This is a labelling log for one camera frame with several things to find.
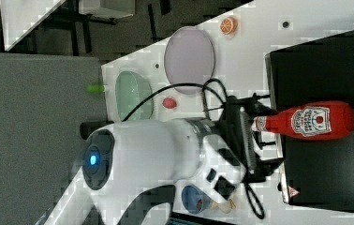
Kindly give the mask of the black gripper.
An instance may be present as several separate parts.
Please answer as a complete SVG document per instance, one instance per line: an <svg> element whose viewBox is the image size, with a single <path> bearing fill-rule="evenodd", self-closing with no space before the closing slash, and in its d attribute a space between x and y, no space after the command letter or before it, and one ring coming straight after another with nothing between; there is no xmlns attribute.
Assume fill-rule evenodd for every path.
<svg viewBox="0 0 354 225"><path fill-rule="evenodd" d="M243 183L262 183L284 161L282 158L262 160L255 151L255 144L259 148L266 145L275 145L275 142L263 142L260 131L253 131L251 126L257 116L277 115L278 111L259 102L269 96L236 98L228 96L223 103L223 111L216 121L222 138L233 154L246 168Z"/></svg>

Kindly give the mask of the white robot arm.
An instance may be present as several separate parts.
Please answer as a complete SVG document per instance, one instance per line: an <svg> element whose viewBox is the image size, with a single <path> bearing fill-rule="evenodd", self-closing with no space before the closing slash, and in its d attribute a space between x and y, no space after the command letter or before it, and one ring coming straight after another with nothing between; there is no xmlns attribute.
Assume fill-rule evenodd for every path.
<svg viewBox="0 0 354 225"><path fill-rule="evenodd" d="M219 204L244 188L253 212L264 218L251 186L282 161L262 160L254 150L253 119L275 113L261 101L229 96L216 121L137 120L97 129L62 197L36 225L82 225L91 210L105 225L166 225L180 180Z"/></svg>

